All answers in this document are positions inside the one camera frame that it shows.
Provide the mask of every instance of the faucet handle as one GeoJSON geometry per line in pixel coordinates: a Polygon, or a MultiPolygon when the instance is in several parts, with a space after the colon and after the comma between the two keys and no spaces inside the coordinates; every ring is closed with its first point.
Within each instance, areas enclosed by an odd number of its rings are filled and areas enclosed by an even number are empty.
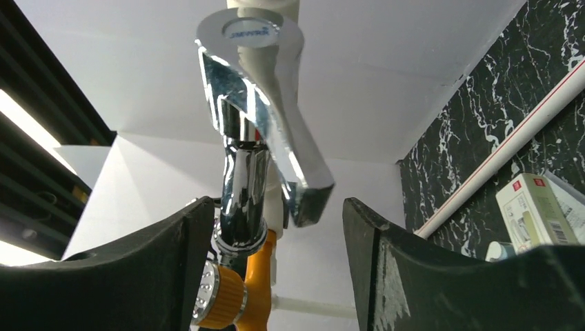
{"type": "Polygon", "coordinates": [[[269,10],[232,8],[206,17],[196,42],[214,128],[249,139],[252,125],[270,150],[294,224],[318,222],[335,182],[297,104],[298,25],[269,10]]]}

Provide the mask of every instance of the faucet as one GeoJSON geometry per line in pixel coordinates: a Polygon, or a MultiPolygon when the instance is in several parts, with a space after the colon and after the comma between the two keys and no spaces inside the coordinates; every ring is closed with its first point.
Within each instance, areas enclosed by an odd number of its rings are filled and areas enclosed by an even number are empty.
{"type": "Polygon", "coordinates": [[[335,185],[297,104],[304,38],[276,12],[232,8],[205,18],[196,43],[211,122],[226,152],[214,237],[223,254],[249,256],[266,240],[271,162],[297,227],[319,221],[335,185]]]}

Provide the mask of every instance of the box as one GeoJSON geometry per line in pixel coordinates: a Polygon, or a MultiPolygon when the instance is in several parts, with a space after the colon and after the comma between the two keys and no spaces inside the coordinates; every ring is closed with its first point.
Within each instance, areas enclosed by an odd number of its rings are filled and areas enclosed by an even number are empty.
{"type": "Polygon", "coordinates": [[[578,244],[546,177],[520,174],[496,199],[516,253],[543,244],[578,244]]]}

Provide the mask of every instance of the fluorescent light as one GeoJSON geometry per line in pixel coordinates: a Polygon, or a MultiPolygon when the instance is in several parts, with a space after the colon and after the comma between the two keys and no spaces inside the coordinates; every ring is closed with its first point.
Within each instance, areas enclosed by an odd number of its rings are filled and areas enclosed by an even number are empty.
{"type": "Polygon", "coordinates": [[[0,241],[0,264],[12,267],[16,265],[28,265],[46,261],[51,261],[51,259],[28,250],[24,250],[20,247],[10,245],[4,241],[0,241]]]}
{"type": "Polygon", "coordinates": [[[57,161],[61,162],[65,168],[77,174],[71,165],[61,155],[55,152],[54,149],[61,147],[61,144],[3,90],[0,90],[0,112],[6,115],[7,118],[28,134],[32,140],[36,141],[57,161]]]}

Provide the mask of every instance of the black and white marble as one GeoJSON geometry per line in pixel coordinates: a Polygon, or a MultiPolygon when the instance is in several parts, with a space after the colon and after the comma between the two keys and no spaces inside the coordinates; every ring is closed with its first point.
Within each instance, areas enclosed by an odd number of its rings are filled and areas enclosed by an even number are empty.
{"type": "MultiPolygon", "coordinates": [[[[530,0],[401,163],[406,227],[418,229],[583,59],[583,1],[530,0]]],[[[483,259],[507,241],[495,193],[520,172],[550,170],[585,192],[585,94],[513,157],[430,238],[483,259]]]]}

